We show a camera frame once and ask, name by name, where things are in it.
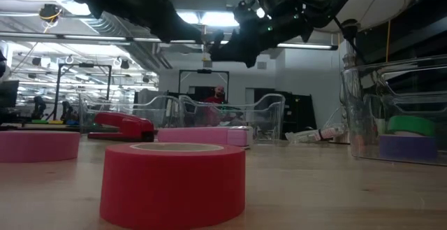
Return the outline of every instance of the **table surface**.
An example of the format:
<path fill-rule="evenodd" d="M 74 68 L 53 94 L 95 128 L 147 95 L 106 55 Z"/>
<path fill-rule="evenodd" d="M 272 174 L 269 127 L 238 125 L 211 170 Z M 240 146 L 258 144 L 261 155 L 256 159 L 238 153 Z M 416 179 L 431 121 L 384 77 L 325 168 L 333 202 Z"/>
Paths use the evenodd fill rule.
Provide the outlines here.
<path fill-rule="evenodd" d="M 78 159 L 0 164 L 0 229 L 122 229 L 99 217 L 104 149 Z M 247 206 L 206 229 L 443 229 L 447 167 L 355 159 L 346 145 L 255 145 Z"/>

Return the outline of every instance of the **monitor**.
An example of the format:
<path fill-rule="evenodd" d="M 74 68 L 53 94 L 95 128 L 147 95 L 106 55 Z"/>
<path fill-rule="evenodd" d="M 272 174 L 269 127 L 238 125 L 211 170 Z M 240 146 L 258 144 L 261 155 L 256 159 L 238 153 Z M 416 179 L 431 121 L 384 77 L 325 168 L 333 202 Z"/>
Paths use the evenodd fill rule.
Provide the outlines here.
<path fill-rule="evenodd" d="M 14 108 L 17 101 L 18 80 L 7 80 L 0 83 L 0 108 Z"/>

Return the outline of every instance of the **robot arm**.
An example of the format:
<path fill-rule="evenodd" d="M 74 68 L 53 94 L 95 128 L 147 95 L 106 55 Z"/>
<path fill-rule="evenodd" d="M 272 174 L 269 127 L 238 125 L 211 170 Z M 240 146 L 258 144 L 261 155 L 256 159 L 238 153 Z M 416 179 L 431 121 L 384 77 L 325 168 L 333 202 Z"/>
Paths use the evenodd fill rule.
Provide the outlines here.
<path fill-rule="evenodd" d="M 97 18 L 105 11 L 141 27 L 163 42 L 192 40 L 202 43 L 199 29 L 181 19 L 169 0 L 75 0 L 86 3 Z"/>
<path fill-rule="evenodd" d="M 210 48 L 215 62 L 244 62 L 254 66 L 257 56 L 279 43 L 301 36 L 307 42 L 314 28 L 328 25 L 348 0 L 258 0 L 270 17 L 259 18 L 244 1 L 233 11 L 240 32 L 233 32 L 221 45 L 223 33 L 216 35 Z"/>
<path fill-rule="evenodd" d="M 95 17 L 103 11 L 134 24 L 147 27 L 163 42 L 192 40 L 202 43 L 200 30 L 183 21 L 169 0 L 75 0 L 86 3 Z M 328 25 L 348 0 L 258 0 L 266 16 L 259 18 L 252 6 L 240 2 L 233 11 L 240 31 L 233 32 L 229 42 L 221 45 L 223 33 L 218 33 L 210 48 L 211 60 L 256 63 L 264 50 L 301 36 L 309 40 L 314 28 Z"/>

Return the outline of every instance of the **stapler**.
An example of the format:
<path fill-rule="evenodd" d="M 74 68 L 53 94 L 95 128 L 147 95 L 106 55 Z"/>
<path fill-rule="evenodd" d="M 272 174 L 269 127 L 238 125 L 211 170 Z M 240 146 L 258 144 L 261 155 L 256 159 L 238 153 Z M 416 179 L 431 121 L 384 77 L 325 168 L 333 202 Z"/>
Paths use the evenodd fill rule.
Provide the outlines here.
<path fill-rule="evenodd" d="M 118 127 L 119 131 L 117 133 L 91 132 L 88 138 L 126 142 L 154 141 L 154 125 L 149 120 L 135 115 L 101 112 L 95 115 L 94 122 Z"/>

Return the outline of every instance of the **plastic container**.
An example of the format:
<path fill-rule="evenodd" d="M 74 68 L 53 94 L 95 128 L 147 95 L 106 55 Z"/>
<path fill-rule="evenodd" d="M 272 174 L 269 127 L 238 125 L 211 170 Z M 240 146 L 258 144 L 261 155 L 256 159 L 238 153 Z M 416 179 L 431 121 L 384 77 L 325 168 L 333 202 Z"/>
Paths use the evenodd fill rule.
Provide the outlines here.
<path fill-rule="evenodd" d="M 286 99 L 280 94 L 267 94 L 247 105 L 201 103 L 184 95 L 179 99 L 186 127 L 250 126 L 257 143 L 275 143 L 281 138 Z"/>
<path fill-rule="evenodd" d="M 155 128 L 183 127 L 179 99 L 172 96 L 156 96 L 149 103 L 117 103 L 80 94 L 81 133 L 113 131 L 105 124 L 95 124 L 99 112 L 118 112 L 148 119 Z"/>
<path fill-rule="evenodd" d="M 447 165 L 447 57 L 342 73 L 355 157 Z"/>

